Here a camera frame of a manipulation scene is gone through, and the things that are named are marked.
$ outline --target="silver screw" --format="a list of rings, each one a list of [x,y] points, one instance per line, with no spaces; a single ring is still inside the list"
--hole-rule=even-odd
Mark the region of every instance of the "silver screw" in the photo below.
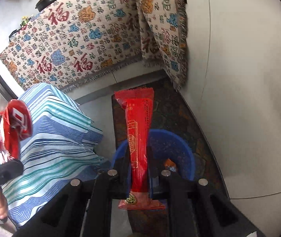
[[[201,178],[199,180],[199,184],[202,185],[202,186],[206,186],[208,184],[208,181],[206,179],[204,179],[204,178]]]
[[[110,175],[110,176],[115,176],[116,174],[117,174],[117,171],[115,169],[110,169],[108,171],[108,175]]]
[[[161,174],[163,175],[163,176],[170,176],[171,175],[171,172],[169,171],[169,170],[163,170],[163,171],[161,171]]]
[[[78,185],[80,185],[80,180],[79,180],[79,179],[72,179],[72,180],[70,181],[70,184],[71,184],[72,186],[78,186]]]

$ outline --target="red crumpled wrapper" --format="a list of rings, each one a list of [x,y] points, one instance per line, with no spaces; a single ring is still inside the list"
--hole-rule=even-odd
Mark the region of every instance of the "red crumpled wrapper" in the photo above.
[[[11,100],[0,122],[0,151],[3,163],[19,159],[20,141],[32,136],[32,119],[26,104],[21,100]]]
[[[153,114],[154,90],[137,88],[115,93],[125,110],[127,140],[131,154],[132,186],[129,198],[121,200],[121,209],[164,209],[165,205],[152,200],[148,194],[146,146]]]

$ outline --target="striped cloth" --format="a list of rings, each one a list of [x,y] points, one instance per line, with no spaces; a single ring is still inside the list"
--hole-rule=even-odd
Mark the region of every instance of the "striped cloth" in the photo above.
[[[71,179],[91,180],[110,167],[93,148],[102,131],[67,95],[40,83],[20,98],[28,106],[33,123],[32,137],[21,141],[23,175],[3,185],[8,214],[24,225]]]

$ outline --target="blue trash bin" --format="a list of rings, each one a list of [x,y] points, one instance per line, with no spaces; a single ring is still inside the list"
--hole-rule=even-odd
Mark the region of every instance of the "blue trash bin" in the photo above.
[[[152,147],[155,159],[171,159],[176,163],[181,177],[193,180],[195,173],[195,160],[190,147],[178,135],[163,129],[150,129],[148,143]],[[117,148],[112,159],[112,166],[118,158],[125,155],[127,140]]]

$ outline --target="dark mat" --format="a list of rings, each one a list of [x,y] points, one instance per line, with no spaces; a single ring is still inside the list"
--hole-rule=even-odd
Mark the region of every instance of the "dark mat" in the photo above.
[[[195,178],[206,178],[216,189],[226,195],[226,189],[214,157],[196,123],[190,109],[181,95],[176,92],[170,80],[163,78],[141,87],[154,89],[152,129],[165,129],[183,138],[195,157]],[[116,147],[127,138],[125,111],[112,96],[112,109]],[[167,234],[166,211],[128,211],[134,233],[148,237],[165,237]]]

